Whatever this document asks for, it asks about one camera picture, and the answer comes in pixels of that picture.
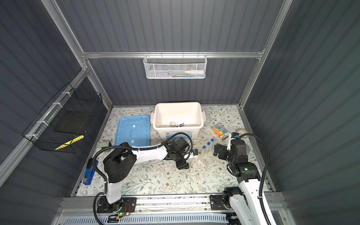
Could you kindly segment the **white plastic storage box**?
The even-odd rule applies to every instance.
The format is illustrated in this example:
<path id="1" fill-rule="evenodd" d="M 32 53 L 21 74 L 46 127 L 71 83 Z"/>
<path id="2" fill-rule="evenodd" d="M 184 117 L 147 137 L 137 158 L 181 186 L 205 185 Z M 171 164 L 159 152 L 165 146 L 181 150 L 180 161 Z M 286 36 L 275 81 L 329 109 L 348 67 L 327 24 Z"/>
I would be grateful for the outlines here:
<path id="1" fill-rule="evenodd" d="M 184 123 L 182 127 L 170 127 L 170 122 Z M 198 137 L 206 122 L 205 111 L 198 102 L 159 103 L 151 113 L 151 124 L 162 140 L 183 132 L 191 139 Z"/>

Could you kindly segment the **blue plastic box lid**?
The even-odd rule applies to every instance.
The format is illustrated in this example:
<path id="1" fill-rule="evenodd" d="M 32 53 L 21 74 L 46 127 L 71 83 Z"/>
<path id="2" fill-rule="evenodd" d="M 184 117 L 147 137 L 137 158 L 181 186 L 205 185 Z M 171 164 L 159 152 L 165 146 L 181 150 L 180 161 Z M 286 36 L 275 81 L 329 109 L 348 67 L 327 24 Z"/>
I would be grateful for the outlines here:
<path id="1" fill-rule="evenodd" d="M 148 115 L 125 117 L 119 120 L 115 145 L 150 146 L 150 118 Z"/>

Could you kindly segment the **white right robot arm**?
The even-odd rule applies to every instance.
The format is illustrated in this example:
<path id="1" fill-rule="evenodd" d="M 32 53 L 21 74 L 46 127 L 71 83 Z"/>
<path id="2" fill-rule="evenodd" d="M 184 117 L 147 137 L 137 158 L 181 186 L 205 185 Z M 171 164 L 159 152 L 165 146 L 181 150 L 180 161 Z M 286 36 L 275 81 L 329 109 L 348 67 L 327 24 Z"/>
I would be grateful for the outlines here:
<path id="1" fill-rule="evenodd" d="M 254 163 L 249 162 L 244 137 L 257 139 L 265 148 L 266 161 L 261 173 Z M 216 144 L 218 158 L 227 162 L 227 171 L 237 179 L 238 186 L 224 188 L 223 205 L 234 210 L 241 225 L 275 225 L 267 199 L 264 195 L 265 175 L 270 162 L 267 145 L 258 136 L 251 133 L 232 132 L 228 145 Z"/>

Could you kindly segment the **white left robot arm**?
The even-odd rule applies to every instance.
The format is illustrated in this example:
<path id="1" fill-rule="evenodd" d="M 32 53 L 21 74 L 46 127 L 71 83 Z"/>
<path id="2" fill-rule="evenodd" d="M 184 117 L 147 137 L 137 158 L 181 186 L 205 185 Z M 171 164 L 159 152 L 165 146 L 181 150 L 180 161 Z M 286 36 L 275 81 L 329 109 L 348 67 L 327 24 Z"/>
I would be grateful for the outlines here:
<path id="1" fill-rule="evenodd" d="M 140 163 L 152 160 L 174 161 L 178 170 L 189 169 L 190 159 L 197 158 L 199 151 L 193 147 L 192 140 L 183 137 L 167 139 L 154 145 L 136 148 L 128 143 L 114 147 L 114 150 L 103 160 L 105 179 L 105 197 L 109 204 L 121 200 L 122 181 L 132 168 Z"/>

